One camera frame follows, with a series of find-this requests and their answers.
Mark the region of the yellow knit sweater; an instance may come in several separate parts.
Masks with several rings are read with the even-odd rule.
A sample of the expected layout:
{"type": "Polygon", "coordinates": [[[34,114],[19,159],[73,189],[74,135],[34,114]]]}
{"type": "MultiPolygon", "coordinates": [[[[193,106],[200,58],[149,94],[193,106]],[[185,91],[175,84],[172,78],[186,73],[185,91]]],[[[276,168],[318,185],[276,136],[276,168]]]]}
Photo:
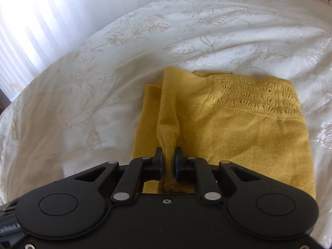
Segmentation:
{"type": "Polygon", "coordinates": [[[161,181],[144,193],[191,193],[175,180],[174,155],[227,160],[315,196],[314,164],[300,102],[288,80],[169,67],[145,86],[133,157],[164,153],[161,181]]]}

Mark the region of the white floral bedspread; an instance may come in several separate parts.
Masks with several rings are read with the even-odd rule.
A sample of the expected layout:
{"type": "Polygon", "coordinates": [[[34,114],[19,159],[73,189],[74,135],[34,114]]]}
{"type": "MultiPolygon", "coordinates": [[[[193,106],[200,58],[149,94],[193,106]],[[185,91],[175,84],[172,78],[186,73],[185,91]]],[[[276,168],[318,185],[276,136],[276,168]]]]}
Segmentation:
{"type": "Polygon", "coordinates": [[[1,203],[132,153],[144,85],[166,67],[290,80],[310,133],[331,246],[331,6],[318,0],[159,0],[102,29],[1,115],[1,203]]]}

